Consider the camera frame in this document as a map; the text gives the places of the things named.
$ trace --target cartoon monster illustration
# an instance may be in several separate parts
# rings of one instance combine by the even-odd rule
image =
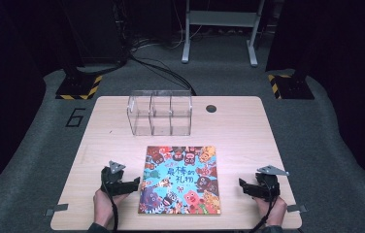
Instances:
[[[212,206],[216,213],[221,212],[219,206],[219,198],[217,196],[214,196],[211,192],[204,190],[203,198],[206,202],[206,205]]]
[[[195,153],[195,147],[186,147],[186,151],[190,153]]]
[[[200,177],[216,177],[216,166],[209,166],[209,164],[206,163],[203,168],[197,167],[195,172],[197,172]]]
[[[215,214],[216,211],[211,205],[206,205],[205,200],[200,198],[200,196],[193,190],[189,190],[183,196],[186,204],[188,205],[186,214]]]
[[[162,155],[168,153],[168,152],[171,152],[172,149],[171,147],[159,147],[158,148],[158,152],[161,153]]]
[[[151,181],[142,181],[141,182],[141,190],[146,189],[147,186],[149,186],[152,182]]]
[[[157,170],[152,170],[152,171],[144,171],[144,180],[148,179],[148,178],[160,178],[159,177],[159,172]]]
[[[199,177],[197,182],[197,192],[204,192],[204,190],[210,191],[212,194],[218,196],[218,182],[217,180],[211,180],[208,177]]]
[[[171,159],[172,157],[173,157],[173,155],[171,155],[171,153],[170,153],[170,152],[166,152],[166,153],[164,153],[164,159],[165,159],[165,160]]]
[[[164,162],[164,157],[159,152],[159,147],[148,147],[147,148],[147,155],[150,156],[151,161],[155,165],[158,165],[158,164]]]
[[[154,170],[154,168],[155,168],[155,164],[153,164],[153,163],[146,163],[145,168],[148,168],[148,169]]]
[[[183,202],[177,200],[176,205],[168,210],[168,214],[176,215],[181,214],[183,209]]]
[[[147,210],[147,206],[146,206],[146,204],[140,202],[138,209],[139,209],[139,213],[144,213]]]
[[[214,147],[203,147],[200,154],[200,162],[205,163],[216,155],[216,149]]]
[[[175,161],[182,161],[185,154],[185,147],[173,147],[172,154]]]
[[[148,214],[163,214],[163,213],[166,213],[164,203],[160,202],[158,207],[150,209],[150,210],[146,210],[146,213],[148,213]]]
[[[187,205],[183,205],[183,206],[182,206],[182,209],[183,209],[183,213],[184,213],[184,214],[189,214],[189,208],[188,208],[188,206],[187,206]]]
[[[170,177],[166,177],[153,187],[171,187],[171,184],[172,183],[170,183]]]
[[[157,209],[161,205],[162,198],[154,191],[153,187],[146,187],[144,192],[141,192],[140,208],[142,205],[146,212]]]
[[[164,206],[169,207],[177,201],[177,194],[173,191],[167,192],[167,195],[162,199]]]
[[[195,154],[187,153],[185,155],[184,162],[185,162],[185,166],[187,166],[188,164],[194,166],[195,165]]]
[[[201,154],[201,148],[195,147],[195,155],[200,156],[200,154]]]

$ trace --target clear plastic box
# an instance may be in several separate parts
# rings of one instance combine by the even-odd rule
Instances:
[[[189,90],[134,90],[127,115],[134,135],[187,136],[191,134]]]

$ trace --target yellow black hazard tape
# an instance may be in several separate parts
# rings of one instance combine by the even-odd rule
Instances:
[[[76,99],[92,99],[95,92],[97,92],[98,85],[100,84],[102,76],[99,76],[95,79],[94,84],[92,85],[91,90],[86,95],[55,95],[55,99],[66,99],[66,100],[76,100]]]
[[[284,75],[284,76],[277,76],[281,78],[291,78],[290,76]],[[269,75],[268,80],[270,81],[271,87],[273,88],[274,95],[276,96],[276,99],[282,99],[282,94],[279,91],[279,87],[276,84],[275,76]]]

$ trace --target wooden tabletop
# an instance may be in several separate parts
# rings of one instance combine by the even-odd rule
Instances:
[[[221,214],[141,215],[137,213],[139,190],[118,206],[118,230],[240,230],[252,229],[261,220],[255,202],[243,193],[238,179],[256,184],[257,168],[284,168],[258,97],[193,96],[190,136],[134,136],[126,113],[127,102],[127,96],[103,96],[97,100],[58,202],[68,204],[68,210],[55,212],[53,230],[89,227],[93,221],[92,197],[101,185],[101,170],[110,160],[126,166],[122,180],[131,182],[143,176],[147,146],[163,145],[216,147]],[[209,105],[216,106],[216,112],[207,112]],[[288,205],[294,205],[288,178],[278,179],[281,197]],[[300,214],[293,212],[285,215],[282,227],[296,229],[301,224]]]

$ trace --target colorful book cover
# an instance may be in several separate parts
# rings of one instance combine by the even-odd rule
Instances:
[[[215,147],[147,147],[139,214],[221,213]]]

